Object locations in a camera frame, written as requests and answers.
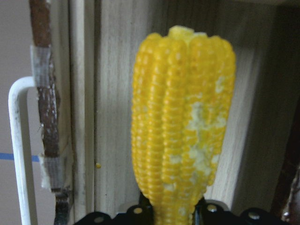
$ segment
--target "corn cob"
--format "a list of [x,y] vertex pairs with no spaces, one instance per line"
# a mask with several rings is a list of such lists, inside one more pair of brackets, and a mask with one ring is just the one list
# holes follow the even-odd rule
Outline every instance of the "corn cob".
[[136,56],[132,162],[155,225],[190,225],[214,181],[234,86],[235,55],[218,36],[181,26],[147,36]]

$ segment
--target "clear tape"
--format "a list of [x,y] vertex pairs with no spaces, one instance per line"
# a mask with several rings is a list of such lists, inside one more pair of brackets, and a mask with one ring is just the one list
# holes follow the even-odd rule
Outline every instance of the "clear tape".
[[51,49],[30,46],[31,69],[37,87],[50,87],[49,66]]
[[46,189],[69,188],[72,180],[73,154],[70,144],[58,157],[46,157],[40,154],[42,187]]

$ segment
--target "white pipe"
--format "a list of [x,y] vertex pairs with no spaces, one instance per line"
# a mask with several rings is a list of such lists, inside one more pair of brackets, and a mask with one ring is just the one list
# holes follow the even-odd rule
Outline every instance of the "white pipe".
[[38,225],[27,111],[27,92],[34,86],[33,77],[20,78],[11,86],[8,95],[22,225]]

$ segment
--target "gray floor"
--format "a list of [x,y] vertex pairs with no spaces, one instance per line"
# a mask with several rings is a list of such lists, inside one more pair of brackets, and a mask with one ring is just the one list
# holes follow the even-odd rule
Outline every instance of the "gray floor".
[[[0,1],[0,153],[13,153],[8,120],[8,92],[15,80],[31,74],[29,1]],[[42,152],[35,91],[29,92],[32,155]],[[40,166],[33,162],[38,224],[53,224],[54,196],[41,188]],[[19,225],[21,215],[13,160],[0,159],[0,224]]]

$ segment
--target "blue tape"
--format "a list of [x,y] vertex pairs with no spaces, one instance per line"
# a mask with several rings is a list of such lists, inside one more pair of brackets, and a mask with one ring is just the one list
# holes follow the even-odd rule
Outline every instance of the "blue tape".
[[[4,160],[14,160],[14,155],[11,153],[1,153],[0,152],[0,159]],[[31,156],[31,160],[33,162],[39,162],[38,156]]]

